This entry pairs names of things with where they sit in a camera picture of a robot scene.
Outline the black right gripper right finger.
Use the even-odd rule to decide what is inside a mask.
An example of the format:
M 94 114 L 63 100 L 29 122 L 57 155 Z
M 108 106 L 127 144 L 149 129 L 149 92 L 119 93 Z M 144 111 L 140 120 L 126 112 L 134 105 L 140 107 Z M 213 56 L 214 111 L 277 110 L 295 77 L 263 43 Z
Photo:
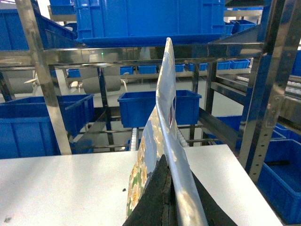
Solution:
M 204 213 L 209 226 L 236 226 L 237 224 L 221 209 L 213 197 L 205 189 L 196 175 L 192 172 L 194 182 L 202 202 Z

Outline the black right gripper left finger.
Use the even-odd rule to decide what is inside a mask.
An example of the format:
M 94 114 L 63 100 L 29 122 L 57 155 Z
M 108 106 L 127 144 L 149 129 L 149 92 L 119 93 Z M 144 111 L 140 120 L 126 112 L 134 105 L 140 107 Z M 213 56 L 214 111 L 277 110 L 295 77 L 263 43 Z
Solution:
M 156 163 L 140 201 L 124 222 L 125 226 L 174 226 L 175 194 L 166 156 Z

